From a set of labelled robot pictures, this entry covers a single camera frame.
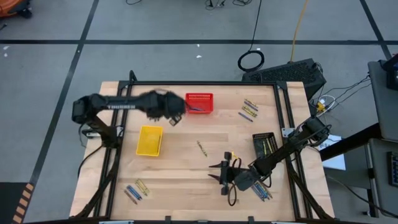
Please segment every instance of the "white cable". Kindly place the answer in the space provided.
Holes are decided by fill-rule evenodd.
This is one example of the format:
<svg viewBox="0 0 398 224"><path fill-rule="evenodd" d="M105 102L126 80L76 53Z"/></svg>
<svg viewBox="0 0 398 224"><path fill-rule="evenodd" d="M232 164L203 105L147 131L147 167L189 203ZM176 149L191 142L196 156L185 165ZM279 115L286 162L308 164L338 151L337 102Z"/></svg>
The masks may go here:
<svg viewBox="0 0 398 224"><path fill-rule="evenodd" d="M332 108L333 105L336 103L336 98L334 96L331 96L331 95L323 95L323 96L319 97L319 100L321 100L322 97L324 97L324 96L332 98L333 101L331 102L331 105L324 112L322 112L321 114L318 114L317 117L322 116L324 113L326 113L328 110L330 110L330 108Z"/></svg>

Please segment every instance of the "black tray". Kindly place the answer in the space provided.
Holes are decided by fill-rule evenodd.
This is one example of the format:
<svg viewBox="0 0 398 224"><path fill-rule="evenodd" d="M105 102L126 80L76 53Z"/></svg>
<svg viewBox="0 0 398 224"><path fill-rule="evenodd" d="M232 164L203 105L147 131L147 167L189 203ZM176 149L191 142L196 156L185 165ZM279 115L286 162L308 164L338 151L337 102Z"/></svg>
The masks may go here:
<svg viewBox="0 0 398 224"><path fill-rule="evenodd" d="M269 156L278 150L274 133L259 133L252 136L257 158Z"/></svg>

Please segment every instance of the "yellow cable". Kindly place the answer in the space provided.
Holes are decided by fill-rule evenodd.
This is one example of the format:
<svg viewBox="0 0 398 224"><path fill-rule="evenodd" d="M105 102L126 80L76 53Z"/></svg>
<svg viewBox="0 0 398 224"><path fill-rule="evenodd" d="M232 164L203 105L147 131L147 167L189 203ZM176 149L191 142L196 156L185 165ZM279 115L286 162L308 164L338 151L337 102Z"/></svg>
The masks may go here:
<svg viewBox="0 0 398 224"><path fill-rule="evenodd" d="M298 19L296 30L294 31L293 44L292 44L292 55L290 56L290 62L293 62L295 43L296 43L296 35L297 35L297 31L299 30L301 20L303 19L305 9L307 8L307 3L308 3L308 0L305 0L303 10L301 11L300 18Z"/></svg>

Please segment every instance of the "blue marker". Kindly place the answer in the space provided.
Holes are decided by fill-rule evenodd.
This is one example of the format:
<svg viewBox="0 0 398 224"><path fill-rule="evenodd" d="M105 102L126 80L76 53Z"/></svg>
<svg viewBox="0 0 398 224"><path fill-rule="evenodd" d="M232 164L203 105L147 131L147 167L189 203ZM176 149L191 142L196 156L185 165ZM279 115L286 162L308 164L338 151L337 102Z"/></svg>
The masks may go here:
<svg viewBox="0 0 398 224"><path fill-rule="evenodd" d="M263 196L265 196L265 198L269 199L267 192L260 186L259 183L254 183L254 186L258 189L258 191L261 192L261 194L263 194Z"/></svg>
<svg viewBox="0 0 398 224"><path fill-rule="evenodd" d="M128 189L138 200L141 200L141 199L142 199L141 195L139 195L139 193L138 193L133 187L131 187L131 185L128 185L128 186L127 186L127 189Z"/></svg>
<svg viewBox="0 0 398 224"><path fill-rule="evenodd" d="M264 201L264 196L258 191L257 188L255 188L253 185L251 186L251 189L254 191L254 193L256 193L256 195L262 200Z"/></svg>

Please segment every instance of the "black floor stripe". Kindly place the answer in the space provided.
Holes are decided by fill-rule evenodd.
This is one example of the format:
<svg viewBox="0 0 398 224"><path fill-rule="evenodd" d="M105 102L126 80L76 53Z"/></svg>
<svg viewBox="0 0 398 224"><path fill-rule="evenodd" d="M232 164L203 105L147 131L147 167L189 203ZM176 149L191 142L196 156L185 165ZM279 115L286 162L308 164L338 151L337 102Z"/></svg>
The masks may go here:
<svg viewBox="0 0 398 224"><path fill-rule="evenodd" d="M254 44L291 45L293 40L255 40ZM250 44L251 40L86 40L85 44ZM297 45L380 45L378 40L296 40Z"/></svg>
<svg viewBox="0 0 398 224"><path fill-rule="evenodd" d="M70 64L68 75L65 79L65 82L63 83L62 91L61 91L60 97L58 99L57 106L55 107L55 111L52 116L49 129L47 130L47 133L45 135L44 142L43 142L42 148L40 150L39 157L37 158L37 162L36 162L36 165L35 165L33 173L32 173L32 177L30 178L30 183L32 183L33 185L37 184L37 181L40 177L40 173L42 171L44 161L45 161L45 158L47 157L47 153L49 151L51 140L52 140L54 132L55 132L55 128L57 127L58 120L60 118L63 105L65 104L65 100L68 95L68 91L70 88L70 84L72 82L73 75L75 74L76 66L79 61L81 51L83 50L83 46L84 46L83 40L85 40L87 38L87 33L90 28L91 22L93 21L93 17L94 17L94 13L95 13L97 5L98 5L98 1L99 0L93 1L93 5L91 6L91 10L90 10L90 13L88 15L88 18L87 18L87 21L85 24L85 28L83 29L83 33L81 34L81 37L80 37L80 40L81 40L80 44L78 45L78 47L76 49L75 56L73 56L73 60Z"/></svg>
<svg viewBox="0 0 398 224"><path fill-rule="evenodd" d="M255 44L291 45L293 40L255 40ZM0 44L250 44L251 40L0 40ZM296 40L297 45L398 45L398 40Z"/></svg>
<svg viewBox="0 0 398 224"><path fill-rule="evenodd" d="M368 4L366 3L365 0L359 0L359 1L361 2L363 9L365 10L365 14L368 17L368 20L371 24L374 34L377 37L377 40L381 42L380 46L381 46L381 49L383 50L384 55L386 56L386 59L390 59L391 53L390 53L386 43L384 42L383 36L381 35L379 28L377 27L376 21L373 18L373 15L371 13L371 10L369 9Z"/></svg>
<svg viewBox="0 0 398 224"><path fill-rule="evenodd" d="M80 40L0 40L0 44L80 44Z"/></svg>

